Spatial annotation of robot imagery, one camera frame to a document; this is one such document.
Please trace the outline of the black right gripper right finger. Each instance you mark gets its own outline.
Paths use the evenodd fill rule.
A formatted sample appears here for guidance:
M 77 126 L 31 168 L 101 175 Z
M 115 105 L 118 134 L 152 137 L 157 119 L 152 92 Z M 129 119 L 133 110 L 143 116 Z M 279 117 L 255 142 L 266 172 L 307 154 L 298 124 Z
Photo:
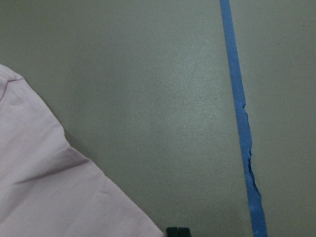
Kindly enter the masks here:
M 178 237 L 191 237 L 191 231 L 189 228 L 179 227 Z

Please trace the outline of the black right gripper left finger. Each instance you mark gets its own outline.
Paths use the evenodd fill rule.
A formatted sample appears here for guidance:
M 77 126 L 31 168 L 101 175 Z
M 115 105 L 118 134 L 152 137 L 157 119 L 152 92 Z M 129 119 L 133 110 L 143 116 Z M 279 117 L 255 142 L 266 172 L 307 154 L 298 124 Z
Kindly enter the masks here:
M 167 237 L 178 237 L 178 228 L 177 227 L 168 227 L 166 228 Z

